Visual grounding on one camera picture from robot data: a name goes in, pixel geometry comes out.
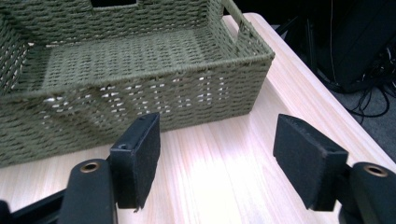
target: wicker basket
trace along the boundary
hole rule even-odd
[[[246,114],[275,56],[231,0],[2,0],[0,33],[0,166]]]

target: basket handle hole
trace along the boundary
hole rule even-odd
[[[93,7],[119,7],[136,4],[136,0],[91,0]]]

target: basket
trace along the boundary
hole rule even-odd
[[[244,115],[275,56],[231,0],[3,0],[0,33],[0,166]]]

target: light wood tabletop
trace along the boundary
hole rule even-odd
[[[349,151],[348,164],[395,163],[257,14],[245,14],[276,57],[245,116],[161,134],[161,157],[143,210],[119,223],[338,223],[338,210],[305,210],[273,156],[279,113],[304,119]],[[235,31],[230,17],[224,19]],[[0,169],[0,199],[16,211],[67,184],[70,170],[110,146]]]

